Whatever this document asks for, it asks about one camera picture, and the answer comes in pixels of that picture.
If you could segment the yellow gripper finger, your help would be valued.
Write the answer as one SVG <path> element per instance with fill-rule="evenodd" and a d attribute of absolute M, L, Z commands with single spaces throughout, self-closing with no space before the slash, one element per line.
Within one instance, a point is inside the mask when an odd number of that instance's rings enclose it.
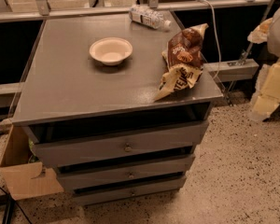
<path fill-rule="evenodd" d="M 272 18 L 269 18 L 263 21 L 249 34 L 247 40 L 254 44 L 261 44 L 263 42 L 266 42 L 272 20 Z"/>
<path fill-rule="evenodd" d="M 248 117 L 264 121 L 280 105 L 280 59 L 273 65 L 264 64 L 256 81 Z"/>

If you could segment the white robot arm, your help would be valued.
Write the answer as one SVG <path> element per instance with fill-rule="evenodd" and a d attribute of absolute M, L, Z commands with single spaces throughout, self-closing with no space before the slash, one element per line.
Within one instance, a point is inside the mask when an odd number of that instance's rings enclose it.
<path fill-rule="evenodd" d="M 280 8 L 271 18 L 257 26 L 247 40 L 253 44 L 266 42 L 268 51 L 278 58 L 273 65 L 262 66 L 256 91 L 251 98 L 249 118 L 254 121 L 264 121 L 280 105 Z"/>

